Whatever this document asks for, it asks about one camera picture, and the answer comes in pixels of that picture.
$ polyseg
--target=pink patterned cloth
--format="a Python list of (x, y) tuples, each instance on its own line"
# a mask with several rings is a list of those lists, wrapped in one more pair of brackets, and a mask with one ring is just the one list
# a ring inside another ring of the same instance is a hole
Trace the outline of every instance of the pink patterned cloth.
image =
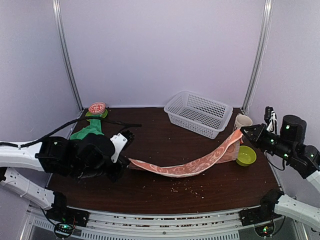
[(176, 166), (157, 166), (140, 160), (129, 159), (130, 168), (144, 169), (155, 174), (172, 178), (186, 178), (198, 175), (214, 164), (226, 163), (236, 160), (239, 152), (240, 141), (243, 134), (238, 129), (234, 131), (218, 148), (201, 158)]

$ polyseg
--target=bowl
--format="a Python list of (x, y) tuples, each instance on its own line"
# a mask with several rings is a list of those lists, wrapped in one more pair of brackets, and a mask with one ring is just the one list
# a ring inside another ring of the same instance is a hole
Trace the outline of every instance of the bowl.
[(238, 157), (235, 160), (242, 167), (248, 167), (257, 159), (256, 152), (248, 146), (240, 146)]

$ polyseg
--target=white mug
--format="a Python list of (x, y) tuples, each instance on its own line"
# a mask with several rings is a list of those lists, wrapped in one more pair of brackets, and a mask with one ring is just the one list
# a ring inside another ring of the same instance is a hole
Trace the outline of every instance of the white mug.
[(252, 124), (253, 124), (253, 121), (250, 117), (239, 113), (235, 117), (233, 131), (240, 129), (241, 127), (252, 126)]

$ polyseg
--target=wood grain surface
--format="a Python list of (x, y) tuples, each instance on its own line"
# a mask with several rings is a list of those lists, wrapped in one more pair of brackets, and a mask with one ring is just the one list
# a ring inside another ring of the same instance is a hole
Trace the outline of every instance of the wood grain surface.
[[(170, 123), (163, 108), (112, 108), (110, 120), (141, 123), (131, 128), (135, 140), (123, 153), (159, 166), (172, 166), (200, 158), (217, 148), (232, 132), (239, 109), (233, 110), (225, 131), (211, 140)], [(79, 122), (74, 132), (88, 125)], [(106, 136), (121, 126), (102, 123)], [(147, 171), (126, 169), (111, 183), (107, 177), (75, 180), (54, 174), (48, 188), (62, 192), (69, 206), (134, 214), (205, 213), (259, 205), (261, 197), (278, 184), (263, 153), (255, 149), (249, 167), (235, 161), (215, 164), (206, 172), (187, 178), (169, 178)]]

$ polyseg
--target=white plastic basket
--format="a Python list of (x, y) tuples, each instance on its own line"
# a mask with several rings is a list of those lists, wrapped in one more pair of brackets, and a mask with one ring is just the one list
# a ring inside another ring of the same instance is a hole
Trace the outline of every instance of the white plastic basket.
[(172, 124), (215, 139), (226, 128), (233, 107), (182, 91), (167, 103), (164, 111)]

